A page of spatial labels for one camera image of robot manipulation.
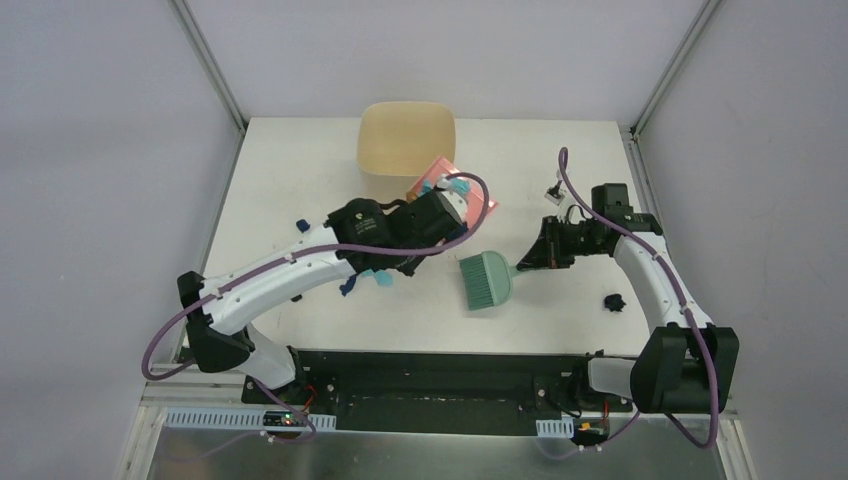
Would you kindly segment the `pink plastic dustpan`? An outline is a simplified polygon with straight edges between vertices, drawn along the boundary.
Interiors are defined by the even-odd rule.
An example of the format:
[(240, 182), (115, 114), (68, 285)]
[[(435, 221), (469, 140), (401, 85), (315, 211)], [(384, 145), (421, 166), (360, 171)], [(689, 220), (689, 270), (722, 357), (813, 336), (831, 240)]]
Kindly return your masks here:
[(411, 202), (432, 190), (446, 190), (455, 205), (463, 205), (467, 226), (474, 226), (481, 213), (490, 214), (497, 208), (498, 202), (493, 199), (492, 194), (489, 194), (489, 200), (484, 202), (484, 192), (480, 184), (476, 180), (458, 176), (458, 173), (460, 170), (451, 161), (438, 157), (407, 191), (406, 200)]

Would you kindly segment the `green hand brush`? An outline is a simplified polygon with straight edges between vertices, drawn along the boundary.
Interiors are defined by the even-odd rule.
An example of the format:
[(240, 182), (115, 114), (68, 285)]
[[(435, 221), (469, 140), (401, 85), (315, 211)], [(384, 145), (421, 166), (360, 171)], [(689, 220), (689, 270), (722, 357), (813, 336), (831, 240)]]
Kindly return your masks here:
[(462, 258), (458, 265), (469, 311), (503, 305), (512, 296), (514, 278), (529, 273), (494, 250)]

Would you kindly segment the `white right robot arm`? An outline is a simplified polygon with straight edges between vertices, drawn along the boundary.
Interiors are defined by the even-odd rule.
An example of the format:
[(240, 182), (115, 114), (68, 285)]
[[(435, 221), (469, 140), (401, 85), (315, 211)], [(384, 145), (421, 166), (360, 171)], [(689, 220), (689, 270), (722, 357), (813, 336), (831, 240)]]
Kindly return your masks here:
[(669, 258), (659, 221), (634, 210), (625, 185), (594, 187), (591, 208), (594, 216), (576, 223), (543, 217), (517, 269), (566, 269), (579, 257), (608, 255), (629, 280), (651, 335), (634, 360), (585, 360), (567, 384), (569, 400), (590, 410), (613, 394), (632, 400), (643, 413), (723, 412), (738, 336), (730, 327), (716, 326), (696, 304)]

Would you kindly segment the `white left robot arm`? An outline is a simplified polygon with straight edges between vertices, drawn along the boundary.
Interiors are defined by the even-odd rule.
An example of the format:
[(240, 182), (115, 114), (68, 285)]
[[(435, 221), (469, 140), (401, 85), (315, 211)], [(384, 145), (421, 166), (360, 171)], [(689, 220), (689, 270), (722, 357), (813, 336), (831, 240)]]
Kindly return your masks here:
[(465, 226), (467, 213), (467, 201), (443, 189), (392, 206), (355, 198), (262, 260), (218, 277), (182, 275), (178, 287), (196, 365), (204, 373), (238, 370), (263, 383), (279, 403), (297, 402), (305, 378), (292, 350), (261, 334), (253, 321), (315, 287), (368, 270), (413, 275)]

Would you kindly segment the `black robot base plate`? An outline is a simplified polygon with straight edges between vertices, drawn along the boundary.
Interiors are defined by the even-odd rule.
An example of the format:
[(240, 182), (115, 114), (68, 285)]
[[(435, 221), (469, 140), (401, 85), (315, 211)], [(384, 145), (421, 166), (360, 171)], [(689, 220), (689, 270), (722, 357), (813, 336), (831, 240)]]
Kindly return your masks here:
[(539, 420), (629, 413), (588, 388), (588, 355), (301, 350), (277, 395), (345, 431), (533, 436)]

